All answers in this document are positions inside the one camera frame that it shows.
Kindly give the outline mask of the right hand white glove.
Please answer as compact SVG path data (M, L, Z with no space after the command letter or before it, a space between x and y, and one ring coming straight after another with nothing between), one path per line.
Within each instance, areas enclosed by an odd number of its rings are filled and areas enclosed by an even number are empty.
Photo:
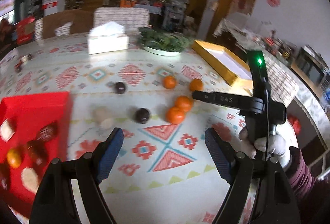
M241 140L241 151L252 159L256 157L257 150L259 150L267 154L274 154L284 171L292 163L289 146L280 134L269 135L269 138L259 138L252 144L248 140L248 130L244 127L239 133L239 139Z

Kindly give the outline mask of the right forearm maroon sleeve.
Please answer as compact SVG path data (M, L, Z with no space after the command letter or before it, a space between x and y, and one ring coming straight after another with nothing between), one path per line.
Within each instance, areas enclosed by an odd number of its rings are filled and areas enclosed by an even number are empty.
M291 164L286 175L296 197L301 223L329 223L329 181L311 175L300 149L289 150Z

